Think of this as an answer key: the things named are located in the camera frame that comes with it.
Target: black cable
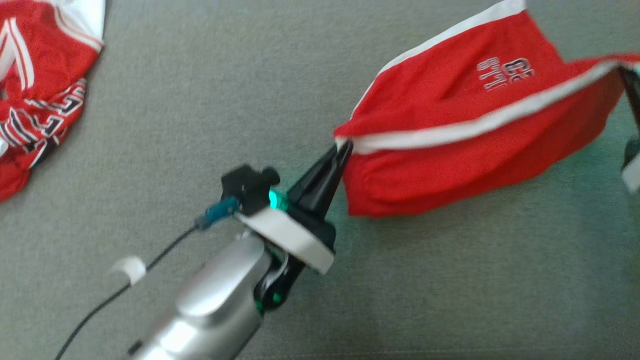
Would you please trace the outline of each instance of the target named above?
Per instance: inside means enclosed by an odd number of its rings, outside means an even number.
[[[151,263],[149,263],[149,266],[147,266],[147,272],[151,271],[151,269],[153,269],[160,262],[160,260],[162,260],[169,252],[171,252],[171,250],[173,250],[174,247],[176,247],[182,240],[184,240],[187,236],[189,236],[196,229],[198,229],[198,227],[194,226],[191,229],[185,231],[182,235],[178,236],[178,238],[176,240],[174,240],[171,244],[169,244],[169,246],[164,248],[164,250],[160,253],[160,255],[156,256],[156,258],[153,259],[153,261],[151,261]],[[105,301],[100,303],[100,305],[96,306],[95,309],[91,310],[91,312],[89,312],[84,317],[84,319],[76,326],[74,331],[67,338],[67,341],[65,342],[65,344],[62,346],[62,348],[58,352],[58,355],[56,356],[56,360],[62,359],[62,356],[67,351],[67,348],[69,347],[69,345],[71,345],[71,342],[76,338],[76,336],[78,335],[80,330],[86,325],[86,323],[89,320],[91,320],[91,318],[93,318],[94,315],[96,315],[98,312],[100,312],[100,310],[104,309],[107,305],[112,303],[120,295],[124,294],[130,287],[131,287],[131,283],[126,284],[125,286],[120,288],[120,290],[116,291],[108,299],[106,299]]]

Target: red fabric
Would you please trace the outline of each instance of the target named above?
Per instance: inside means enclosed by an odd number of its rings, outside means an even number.
[[[25,186],[30,169],[66,139],[80,117],[83,76],[102,42],[46,2],[0,3],[0,19],[0,139],[10,145],[0,157],[3,201]]]
[[[482,62],[494,58],[502,65],[499,73],[483,79],[495,67],[480,70]],[[640,62],[640,55],[606,58]],[[518,59],[527,66],[513,63]],[[565,63],[530,15],[521,12],[467,30],[383,71],[335,136],[357,143],[358,136],[455,126],[575,79],[602,60]],[[520,79],[510,82],[509,69]],[[344,174],[349,213],[420,213],[537,176],[593,141],[622,91],[612,70],[550,106],[470,139],[356,153]]]

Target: green led light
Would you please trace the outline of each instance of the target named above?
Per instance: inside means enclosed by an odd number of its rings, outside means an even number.
[[[274,190],[269,190],[269,206],[280,211],[287,211],[287,196]]]

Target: printed number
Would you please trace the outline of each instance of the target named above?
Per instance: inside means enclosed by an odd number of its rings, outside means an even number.
[[[507,81],[507,78],[500,70],[500,59],[490,58],[489,60],[483,61],[478,64],[477,69],[478,71],[491,70],[486,74],[480,75],[480,80],[486,80],[488,78],[493,80],[491,83],[484,84],[485,89],[493,90],[506,86],[505,82]]]
[[[510,83],[530,78],[536,73],[531,68],[529,61],[525,58],[519,58],[506,63],[502,66],[502,69],[509,76]]]
[[[72,112],[76,111],[82,105],[82,100],[78,99],[73,95],[68,95],[65,97],[64,104],[53,103],[49,105],[49,108],[52,110],[57,110],[58,114],[67,116]]]
[[[40,124],[42,127],[40,131],[44,136],[50,137],[53,133],[56,132],[56,130],[58,130],[63,121],[64,119],[51,115],[47,118],[47,122]]]

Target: red jersey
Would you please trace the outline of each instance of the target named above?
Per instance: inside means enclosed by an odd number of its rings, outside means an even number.
[[[382,68],[350,121],[352,215],[414,214],[537,176],[592,142],[640,54],[565,62],[503,0]]]
[[[0,201],[68,135],[84,104],[84,75],[102,41],[63,5],[0,3]]]

